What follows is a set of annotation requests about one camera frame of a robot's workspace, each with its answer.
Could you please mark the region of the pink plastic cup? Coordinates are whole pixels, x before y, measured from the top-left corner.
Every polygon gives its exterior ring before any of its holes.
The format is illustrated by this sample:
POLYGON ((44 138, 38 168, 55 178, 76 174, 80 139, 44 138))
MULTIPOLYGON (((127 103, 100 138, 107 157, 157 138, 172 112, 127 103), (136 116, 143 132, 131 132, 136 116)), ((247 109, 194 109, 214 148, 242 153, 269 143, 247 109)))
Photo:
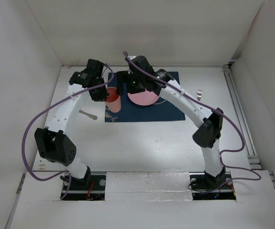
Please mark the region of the pink plastic cup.
POLYGON ((107 99, 104 101, 108 109, 117 113, 121 110, 121 98, 117 94, 117 89, 115 87, 108 87, 107 93, 109 94, 107 99))

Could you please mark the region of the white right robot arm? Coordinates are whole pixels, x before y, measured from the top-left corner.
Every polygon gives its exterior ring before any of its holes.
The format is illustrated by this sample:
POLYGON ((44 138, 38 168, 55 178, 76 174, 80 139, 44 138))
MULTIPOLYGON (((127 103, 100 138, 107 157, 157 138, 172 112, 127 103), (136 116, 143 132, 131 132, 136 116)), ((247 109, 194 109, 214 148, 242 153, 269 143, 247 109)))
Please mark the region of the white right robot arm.
POLYGON ((127 93, 153 92, 167 100, 187 115, 197 127, 194 142, 201 147, 207 186, 215 188, 222 183, 225 167, 219 159, 219 138, 223 125, 223 111, 217 112, 199 105, 197 100, 184 90, 174 77, 164 69, 155 71, 145 56, 129 56, 124 53, 129 70, 117 72, 117 93, 123 95, 124 84, 127 93))

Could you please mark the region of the dark blue cloth placemat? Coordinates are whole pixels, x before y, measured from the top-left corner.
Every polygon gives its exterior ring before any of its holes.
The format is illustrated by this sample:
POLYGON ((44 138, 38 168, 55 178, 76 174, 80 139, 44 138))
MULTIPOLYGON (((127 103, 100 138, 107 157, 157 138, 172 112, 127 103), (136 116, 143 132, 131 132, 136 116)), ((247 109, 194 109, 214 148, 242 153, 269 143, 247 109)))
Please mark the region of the dark blue cloth placemat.
POLYGON ((158 98, 148 106, 135 104, 127 94, 120 97, 121 109, 113 113, 105 108, 105 122, 169 122, 184 121, 185 114, 170 102, 158 98))

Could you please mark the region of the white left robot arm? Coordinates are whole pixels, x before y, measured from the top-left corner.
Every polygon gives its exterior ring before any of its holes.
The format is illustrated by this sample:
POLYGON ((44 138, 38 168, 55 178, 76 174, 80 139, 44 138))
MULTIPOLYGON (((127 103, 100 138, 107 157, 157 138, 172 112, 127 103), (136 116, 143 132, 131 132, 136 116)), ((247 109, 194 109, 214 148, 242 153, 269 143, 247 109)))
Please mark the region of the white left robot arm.
POLYGON ((89 59, 83 71, 74 72, 69 80, 66 101, 61 103, 46 127, 37 128, 34 134, 40 157, 65 166, 80 189, 91 184, 90 168, 76 156, 77 147, 70 135, 88 95, 94 102, 103 102, 109 95, 102 77, 104 66, 98 60, 89 59))

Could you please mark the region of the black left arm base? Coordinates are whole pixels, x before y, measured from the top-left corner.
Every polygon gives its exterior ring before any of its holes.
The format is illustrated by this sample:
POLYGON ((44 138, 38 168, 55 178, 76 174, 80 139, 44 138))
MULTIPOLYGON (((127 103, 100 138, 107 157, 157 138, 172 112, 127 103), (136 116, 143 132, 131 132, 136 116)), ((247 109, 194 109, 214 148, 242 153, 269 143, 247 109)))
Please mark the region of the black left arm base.
POLYGON ((65 201, 104 201, 106 187, 106 172, 91 172, 87 169, 82 179, 60 176, 63 181, 61 200, 65 201))

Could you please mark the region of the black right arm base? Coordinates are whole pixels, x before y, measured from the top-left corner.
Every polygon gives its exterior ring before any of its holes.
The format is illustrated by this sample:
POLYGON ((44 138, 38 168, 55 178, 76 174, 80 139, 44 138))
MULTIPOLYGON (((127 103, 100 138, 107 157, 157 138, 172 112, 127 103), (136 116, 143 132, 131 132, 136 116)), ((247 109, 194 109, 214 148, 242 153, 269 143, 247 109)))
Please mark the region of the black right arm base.
POLYGON ((190 184, 188 189, 192 191, 192 200, 236 200, 232 184, 222 184, 231 179, 230 172, 225 169, 218 177, 211 177, 205 172, 192 172, 189 174, 190 184))

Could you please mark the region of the pink plastic plate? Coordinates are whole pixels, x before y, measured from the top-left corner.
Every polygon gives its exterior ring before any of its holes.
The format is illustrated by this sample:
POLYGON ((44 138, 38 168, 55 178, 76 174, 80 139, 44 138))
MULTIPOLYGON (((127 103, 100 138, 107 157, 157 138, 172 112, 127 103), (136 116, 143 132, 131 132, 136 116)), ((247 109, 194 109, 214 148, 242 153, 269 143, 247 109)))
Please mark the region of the pink plastic plate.
POLYGON ((128 98, 136 105, 149 106, 154 104, 160 97, 154 92, 144 91, 136 94, 128 93, 128 98))

